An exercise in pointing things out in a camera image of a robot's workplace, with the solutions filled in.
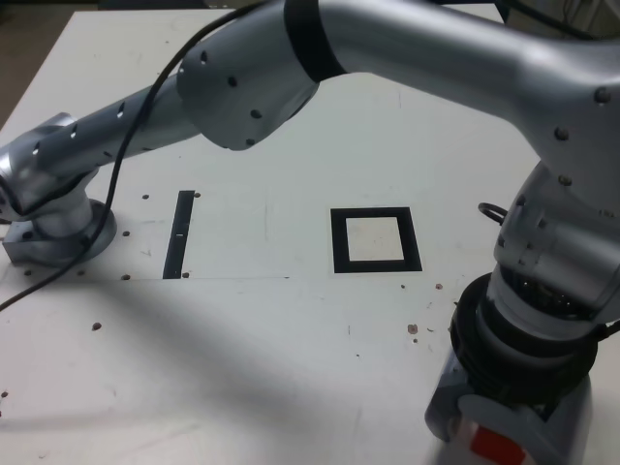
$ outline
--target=black strip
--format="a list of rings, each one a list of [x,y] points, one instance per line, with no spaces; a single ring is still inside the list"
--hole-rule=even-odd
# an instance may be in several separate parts
[[[349,256],[347,218],[396,218],[404,260],[352,262]],[[408,207],[333,208],[331,244],[335,273],[388,273],[422,271],[414,222]]]
[[[297,60],[315,82],[345,75],[321,23],[319,0],[286,0],[284,23]]]
[[[164,279],[179,279],[185,257],[185,244],[190,232],[192,206],[194,205],[195,191],[179,191],[176,200],[176,210],[170,232],[166,264],[164,264]]]

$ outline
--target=floor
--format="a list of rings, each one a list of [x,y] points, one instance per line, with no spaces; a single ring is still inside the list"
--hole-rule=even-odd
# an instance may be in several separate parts
[[[215,8],[238,8],[252,0],[208,0]],[[65,25],[76,11],[96,4],[0,6],[0,128],[11,115]]]

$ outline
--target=white square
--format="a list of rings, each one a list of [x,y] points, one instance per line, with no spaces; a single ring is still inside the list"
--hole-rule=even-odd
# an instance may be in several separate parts
[[[351,262],[405,260],[396,218],[347,218]]]

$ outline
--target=black band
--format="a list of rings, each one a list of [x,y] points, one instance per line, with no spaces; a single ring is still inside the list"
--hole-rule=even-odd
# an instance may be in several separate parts
[[[511,325],[487,298],[480,302],[480,311],[487,327],[504,344],[531,357],[562,357],[571,355],[587,344],[596,344],[598,331],[574,341],[548,341],[534,337]]]
[[[345,75],[321,23],[319,0],[286,0],[284,23],[297,60],[315,82]]]
[[[463,292],[452,317],[450,337],[454,354],[478,392],[508,404],[554,404],[576,388],[588,374],[597,344],[583,344],[565,363],[549,367],[526,367],[491,350],[478,334],[476,311],[486,298],[490,274],[478,278]]]

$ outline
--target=black ring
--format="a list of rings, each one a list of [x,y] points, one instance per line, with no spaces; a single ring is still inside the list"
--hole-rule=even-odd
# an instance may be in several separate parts
[[[450,327],[454,353],[481,394],[508,404],[538,405],[556,402],[576,388],[596,358],[598,344],[585,344],[564,364],[527,368],[500,357],[478,333],[476,312],[485,299],[490,274],[478,278],[463,292]]]
[[[345,75],[327,40],[319,0],[286,0],[284,23],[297,60],[315,82]]]

